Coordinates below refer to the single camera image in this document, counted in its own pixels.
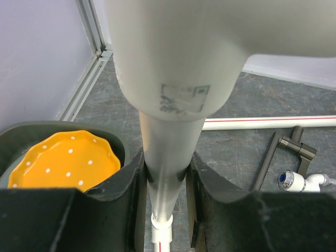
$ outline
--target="wall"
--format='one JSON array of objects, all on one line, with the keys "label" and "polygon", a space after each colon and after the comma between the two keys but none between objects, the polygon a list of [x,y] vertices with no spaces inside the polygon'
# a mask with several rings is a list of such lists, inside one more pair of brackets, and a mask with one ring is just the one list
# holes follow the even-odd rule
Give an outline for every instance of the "wall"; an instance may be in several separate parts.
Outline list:
[{"label": "wall", "polygon": [[336,58],[253,55],[243,71],[336,90]]},{"label": "wall", "polygon": [[75,0],[0,1],[0,130],[53,120],[92,58]]}]

